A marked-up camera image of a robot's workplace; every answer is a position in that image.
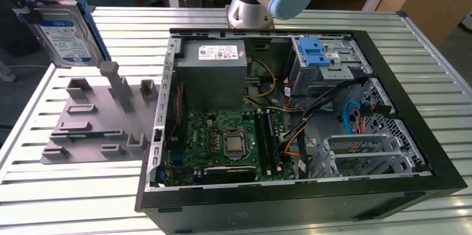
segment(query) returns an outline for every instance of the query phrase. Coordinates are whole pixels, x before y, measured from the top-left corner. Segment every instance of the cpu socket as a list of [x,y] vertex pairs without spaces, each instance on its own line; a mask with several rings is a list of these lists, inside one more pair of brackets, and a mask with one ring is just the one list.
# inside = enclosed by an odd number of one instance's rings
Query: cpu socket
[[222,153],[230,160],[238,160],[245,156],[245,132],[238,129],[228,129],[222,132]]

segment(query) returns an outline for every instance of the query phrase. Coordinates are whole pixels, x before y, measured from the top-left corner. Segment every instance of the aluminum slotted table surface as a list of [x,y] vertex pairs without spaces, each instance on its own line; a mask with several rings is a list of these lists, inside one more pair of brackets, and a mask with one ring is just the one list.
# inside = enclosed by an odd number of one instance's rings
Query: aluminum slotted table surface
[[[94,21],[129,84],[160,82],[169,28],[222,28],[222,9],[98,7]],[[472,186],[472,91],[408,18],[394,13],[305,11],[276,28],[366,30],[413,103]],[[0,234],[161,234],[134,212],[140,161],[42,165],[38,160],[65,105],[70,77],[105,85],[97,68],[49,67],[4,143]],[[384,220],[314,224],[224,234],[472,233],[472,187]]]

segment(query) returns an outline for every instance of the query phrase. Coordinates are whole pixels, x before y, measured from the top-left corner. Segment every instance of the green circuit board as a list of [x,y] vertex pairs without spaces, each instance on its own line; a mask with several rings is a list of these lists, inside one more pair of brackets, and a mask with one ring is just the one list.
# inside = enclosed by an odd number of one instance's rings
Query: green circuit board
[[[256,181],[292,180],[293,165],[281,163],[281,171],[266,175],[260,168],[253,112],[190,112],[188,116],[186,148],[182,153],[184,168],[198,166],[246,165],[256,167]],[[280,112],[272,112],[276,133],[285,131]],[[228,133],[242,133],[245,139],[245,155],[228,157],[224,152],[224,136]],[[174,185],[192,185],[192,171],[174,170]]]

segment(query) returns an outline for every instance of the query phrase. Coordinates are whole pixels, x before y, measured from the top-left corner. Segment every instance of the floor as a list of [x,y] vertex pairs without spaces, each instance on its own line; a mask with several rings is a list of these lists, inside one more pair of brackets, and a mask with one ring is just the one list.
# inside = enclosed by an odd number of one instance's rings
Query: floor
[[[158,0],[146,0],[149,4]],[[88,0],[89,5],[93,6],[132,6],[130,0]],[[466,82],[472,85],[472,33],[465,32],[461,28],[456,28],[450,33],[448,39],[440,46],[440,51],[446,57],[448,61],[461,74]],[[5,83],[0,80],[0,127],[12,126],[21,114],[22,108],[28,103],[30,95],[36,89],[37,83],[46,70],[49,64],[48,56],[42,50],[34,54],[24,57],[10,56],[2,49],[0,49],[0,60],[6,65],[21,66],[12,67],[12,71],[17,76],[17,80],[12,83]],[[0,146],[9,134],[8,129],[0,128]]]

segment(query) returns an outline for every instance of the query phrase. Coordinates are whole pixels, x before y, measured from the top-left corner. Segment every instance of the blue plastic latch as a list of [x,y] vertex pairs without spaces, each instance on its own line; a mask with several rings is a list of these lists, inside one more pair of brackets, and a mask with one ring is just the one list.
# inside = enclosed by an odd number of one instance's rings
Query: blue plastic latch
[[306,60],[306,66],[329,66],[330,60],[324,56],[324,46],[317,38],[298,38],[301,53]]

